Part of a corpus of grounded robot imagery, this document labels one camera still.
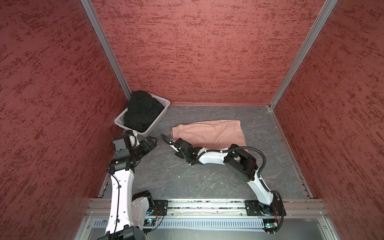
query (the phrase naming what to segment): white plastic basket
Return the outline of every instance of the white plastic basket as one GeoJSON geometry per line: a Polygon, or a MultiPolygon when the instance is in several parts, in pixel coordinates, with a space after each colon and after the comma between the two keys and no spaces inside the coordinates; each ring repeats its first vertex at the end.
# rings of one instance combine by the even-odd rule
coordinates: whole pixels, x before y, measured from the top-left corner
{"type": "Polygon", "coordinates": [[[128,111],[128,108],[124,109],[124,111],[120,113],[120,115],[117,118],[115,118],[115,124],[121,128],[124,128],[126,130],[136,131],[137,134],[147,137],[152,132],[152,130],[156,127],[156,125],[160,122],[160,120],[164,117],[164,115],[167,112],[168,106],[170,105],[170,101],[165,98],[161,98],[153,94],[151,94],[151,96],[157,99],[161,103],[161,105],[164,106],[164,109],[163,111],[161,111],[161,113],[157,116],[155,121],[153,121],[153,123],[149,126],[149,128],[145,132],[138,132],[134,129],[130,129],[129,127],[124,126],[124,114],[128,111]]]}

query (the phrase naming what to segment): red wall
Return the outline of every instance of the red wall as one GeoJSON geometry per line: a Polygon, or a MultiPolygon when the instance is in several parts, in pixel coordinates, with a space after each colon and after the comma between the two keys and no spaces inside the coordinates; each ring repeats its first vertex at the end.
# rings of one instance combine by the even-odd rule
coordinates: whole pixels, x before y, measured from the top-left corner
{"type": "Polygon", "coordinates": [[[79,0],[0,3],[0,239],[73,239],[125,95],[79,0]]]}
{"type": "Polygon", "coordinates": [[[343,240],[384,238],[383,12],[339,0],[275,108],[343,240]]]}
{"type": "Polygon", "coordinates": [[[93,0],[129,87],[268,105],[324,0],[93,0]]]}

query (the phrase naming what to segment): red textured wall panel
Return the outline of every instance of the red textured wall panel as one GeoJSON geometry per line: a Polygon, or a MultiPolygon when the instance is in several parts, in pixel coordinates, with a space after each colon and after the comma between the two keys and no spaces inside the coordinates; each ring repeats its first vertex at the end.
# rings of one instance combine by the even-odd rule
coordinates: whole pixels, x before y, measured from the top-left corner
{"type": "Polygon", "coordinates": [[[339,0],[275,108],[343,240],[384,238],[383,12],[339,0]]]}
{"type": "Polygon", "coordinates": [[[129,87],[268,105],[324,0],[94,0],[129,87]]]}
{"type": "Polygon", "coordinates": [[[125,95],[79,0],[0,3],[0,239],[73,239],[125,95]]]}

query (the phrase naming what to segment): gray marble floor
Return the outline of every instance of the gray marble floor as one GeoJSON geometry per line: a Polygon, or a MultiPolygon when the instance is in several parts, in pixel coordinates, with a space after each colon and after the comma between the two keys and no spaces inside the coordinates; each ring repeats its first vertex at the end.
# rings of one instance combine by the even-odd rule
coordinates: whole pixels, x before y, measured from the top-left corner
{"type": "MultiPolygon", "coordinates": [[[[178,124],[218,119],[240,120],[247,146],[258,148],[267,158],[262,177],[271,190],[278,190],[286,199],[302,198],[300,184],[266,107],[170,106],[151,133],[158,138],[157,147],[135,168],[132,192],[149,190],[154,198],[256,199],[248,184],[239,181],[226,166],[190,166],[176,157],[160,137],[178,124]]],[[[260,166],[261,158],[254,156],[260,166]]],[[[111,197],[110,186],[107,185],[103,197],[111,197]]]]}

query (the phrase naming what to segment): pink pants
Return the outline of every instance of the pink pants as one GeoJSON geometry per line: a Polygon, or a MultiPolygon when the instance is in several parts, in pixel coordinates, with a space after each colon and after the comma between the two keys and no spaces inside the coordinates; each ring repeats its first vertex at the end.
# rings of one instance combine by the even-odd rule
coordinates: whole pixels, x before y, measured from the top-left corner
{"type": "Polygon", "coordinates": [[[174,141],[182,138],[193,147],[223,149],[231,144],[246,146],[240,120],[215,120],[180,124],[172,128],[174,141]]]}

